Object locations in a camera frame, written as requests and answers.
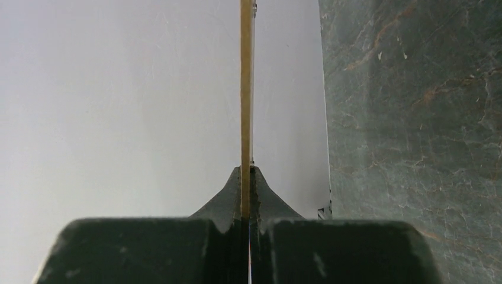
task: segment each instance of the white wall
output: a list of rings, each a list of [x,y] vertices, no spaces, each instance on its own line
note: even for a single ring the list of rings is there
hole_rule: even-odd
[[[239,165],[239,2],[0,2],[0,283],[95,216],[189,215]],[[329,200],[317,1],[259,1],[255,161]]]

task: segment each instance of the dark green marble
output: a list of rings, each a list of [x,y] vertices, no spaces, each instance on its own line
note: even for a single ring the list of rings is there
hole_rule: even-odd
[[[320,0],[334,218],[404,220],[502,283],[502,1]]]

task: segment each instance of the gray wall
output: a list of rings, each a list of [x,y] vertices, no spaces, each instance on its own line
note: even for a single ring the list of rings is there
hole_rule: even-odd
[[[260,1],[255,160],[297,212],[329,200],[318,4]],[[87,216],[181,216],[239,164],[239,2],[0,5],[0,283]]]

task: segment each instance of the marble surface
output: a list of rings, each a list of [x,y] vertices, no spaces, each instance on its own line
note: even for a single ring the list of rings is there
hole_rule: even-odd
[[[334,218],[404,220],[502,283],[502,2],[320,0]]]

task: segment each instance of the marble veining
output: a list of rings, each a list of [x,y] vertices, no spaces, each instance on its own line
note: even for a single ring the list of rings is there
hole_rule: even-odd
[[[502,283],[502,1],[320,0],[334,218],[404,220]]]

